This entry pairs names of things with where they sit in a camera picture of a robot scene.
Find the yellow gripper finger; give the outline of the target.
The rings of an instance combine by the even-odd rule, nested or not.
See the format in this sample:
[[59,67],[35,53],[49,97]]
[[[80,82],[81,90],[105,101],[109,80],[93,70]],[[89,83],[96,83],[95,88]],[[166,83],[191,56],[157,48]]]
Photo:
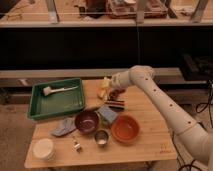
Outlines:
[[110,86],[110,79],[108,77],[104,77],[101,83],[102,88],[108,88]]

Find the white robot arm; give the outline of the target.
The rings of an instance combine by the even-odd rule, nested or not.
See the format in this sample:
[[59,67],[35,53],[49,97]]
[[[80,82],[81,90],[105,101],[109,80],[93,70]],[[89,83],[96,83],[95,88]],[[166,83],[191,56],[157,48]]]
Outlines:
[[113,74],[107,81],[110,90],[124,90],[136,86],[142,90],[161,113],[188,153],[213,171],[213,133],[206,131],[191,115],[162,91],[154,81],[150,66],[136,65]]

